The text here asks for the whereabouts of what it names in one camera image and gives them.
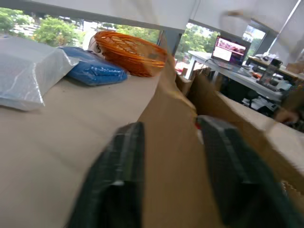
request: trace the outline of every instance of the wicker basket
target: wicker basket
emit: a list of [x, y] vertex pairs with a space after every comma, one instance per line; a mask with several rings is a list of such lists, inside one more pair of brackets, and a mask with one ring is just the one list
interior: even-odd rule
[[167, 52], [153, 43], [117, 32], [97, 32], [94, 38], [106, 60], [132, 75], [151, 77], [164, 67]]

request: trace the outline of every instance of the white package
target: white package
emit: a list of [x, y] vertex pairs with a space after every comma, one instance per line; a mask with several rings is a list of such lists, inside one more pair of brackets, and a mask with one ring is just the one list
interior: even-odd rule
[[59, 48], [0, 36], [0, 105], [25, 111], [45, 106], [42, 96], [78, 62]]

